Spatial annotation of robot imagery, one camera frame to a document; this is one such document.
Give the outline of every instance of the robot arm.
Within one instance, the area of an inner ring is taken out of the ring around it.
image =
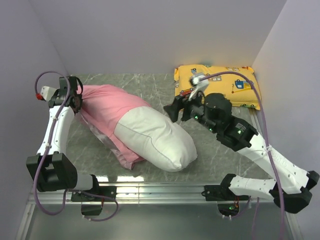
[[[75,114],[82,106],[82,94],[77,94],[78,82],[83,87],[80,80],[75,76],[68,78],[70,84],[70,94],[65,106],[60,112],[53,132],[51,126],[58,109],[61,107],[67,94],[67,82],[64,77],[59,79],[60,88],[54,89],[43,87],[39,99],[47,101],[49,105],[49,122],[42,144],[35,156],[27,158],[26,166],[33,180],[35,180],[36,170],[40,159],[45,155],[48,146],[48,139],[52,134],[51,146],[46,154],[40,175],[37,181],[37,190],[40,192],[57,191],[65,189],[83,190],[97,193],[99,183],[94,175],[80,174],[75,166],[66,156],[68,132]]]
[[[318,183],[319,174],[299,168],[277,150],[266,146],[264,138],[252,125],[232,115],[232,104],[221,93],[204,96],[203,91],[209,85],[205,77],[203,73],[194,75],[190,79],[194,90],[176,96],[171,105],[164,107],[170,119],[176,122],[179,111],[183,110],[182,121],[195,119],[216,134],[219,142],[246,156],[273,178],[263,180],[227,174],[220,184],[221,195],[226,199],[244,195],[269,199],[279,207],[279,189],[268,156],[270,151],[279,174],[285,210],[290,213],[301,211],[312,198],[310,189]]]

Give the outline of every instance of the pink fabric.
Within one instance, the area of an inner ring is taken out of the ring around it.
[[[140,97],[131,95],[122,88],[113,85],[84,85],[80,113],[100,132],[105,134],[118,148],[124,158],[121,165],[132,169],[135,162],[143,160],[128,149],[115,135],[118,121],[131,109],[150,105]]]

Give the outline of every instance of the white wall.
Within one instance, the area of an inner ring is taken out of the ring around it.
[[[253,68],[270,143],[294,164],[320,173],[320,1],[288,0]],[[319,239],[320,186],[297,215],[305,240]]]
[[[254,62],[286,0],[29,0],[70,73]]]
[[[0,2],[0,239],[12,240],[26,207],[32,179],[26,167],[48,123],[34,81],[45,70],[66,70],[30,3]],[[47,77],[50,84],[57,76]]]

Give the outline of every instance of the folded yellow cloth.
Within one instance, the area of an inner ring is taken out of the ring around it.
[[[251,67],[223,67],[200,64],[182,65],[174,70],[175,95],[177,96],[181,92],[189,91],[192,88],[189,80],[190,77],[196,73],[204,73],[208,76],[226,71],[238,72],[246,76],[252,81],[261,98],[255,72]],[[222,93],[225,98],[230,100],[234,107],[255,108],[260,110],[255,92],[251,89],[250,84],[242,77],[234,74],[224,74],[209,78],[208,80],[210,84],[204,91],[205,95]]]

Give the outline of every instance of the gray marble surface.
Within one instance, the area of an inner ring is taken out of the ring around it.
[[[174,99],[173,74],[74,74],[85,85],[112,84],[137,95],[153,108],[165,113],[163,106]],[[232,114],[252,124],[247,108],[233,107]],[[74,121],[71,124],[67,156],[79,172],[95,174],[109,182],[208,182],[221,181],[226,174],[265,179],[268,175],[246,157],[233,152],[216,140],[216,136],[193,120],[178,122],[193,138],[198,158],[179,172],[163,171],[148,161],[123,168],[113,153],[91,131]]]

